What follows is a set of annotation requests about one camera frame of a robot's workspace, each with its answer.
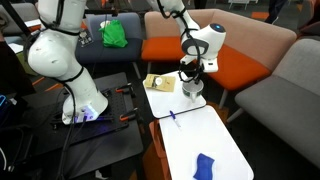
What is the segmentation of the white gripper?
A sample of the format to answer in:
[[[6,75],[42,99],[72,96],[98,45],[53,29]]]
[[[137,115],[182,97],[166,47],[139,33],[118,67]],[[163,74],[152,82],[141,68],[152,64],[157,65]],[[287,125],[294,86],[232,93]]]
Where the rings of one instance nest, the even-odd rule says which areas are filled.
[[[191,61],[195,60],[195,56],[185,55],[180,59],[180,63],[184,65],[188,65]],[[213,73],[218,71],[218,62],[217,59],[200,59],[200,67],[205,73]]]

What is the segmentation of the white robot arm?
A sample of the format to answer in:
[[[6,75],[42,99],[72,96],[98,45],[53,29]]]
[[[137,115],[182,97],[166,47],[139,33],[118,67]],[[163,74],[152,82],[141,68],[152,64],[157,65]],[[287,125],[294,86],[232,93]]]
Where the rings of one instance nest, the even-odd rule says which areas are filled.
[[[217,56],[226,37],[223,26],[212,23],[200,27],[189,15],[182,0],[147,0],[164,18],[174,18],[179,26],[185,65],[198,61],[198,72],[216,72]],[[64,84],[70,96],[64,101],[62,122],[66,125],[95,121],[108,107],[91,75],[75,57],[87,0],[39,0],[41,32],[31,45],[31,68]]]

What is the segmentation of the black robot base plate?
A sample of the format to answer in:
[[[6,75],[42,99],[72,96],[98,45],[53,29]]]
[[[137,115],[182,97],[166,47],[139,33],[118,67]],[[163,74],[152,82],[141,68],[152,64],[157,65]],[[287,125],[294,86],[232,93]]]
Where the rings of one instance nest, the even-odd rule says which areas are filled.
[[[98,114],[91,105],[82,107],[75,116],[75,126],[71,143],[77,144],[103,134],[122,130],[129,126],[129,122],[121,122],[119,116],[132,109],[126,107],[130,94],[117,93],[116,88],[105,89],[102,94],[108,100],[107,108]],[[34,134],[38,137],[40,148],[37,154],[46,153],[62,148],[67,137],[70,119],[63,116],[63,102],[37,107],[28,111],[25,118],[37,123]]]

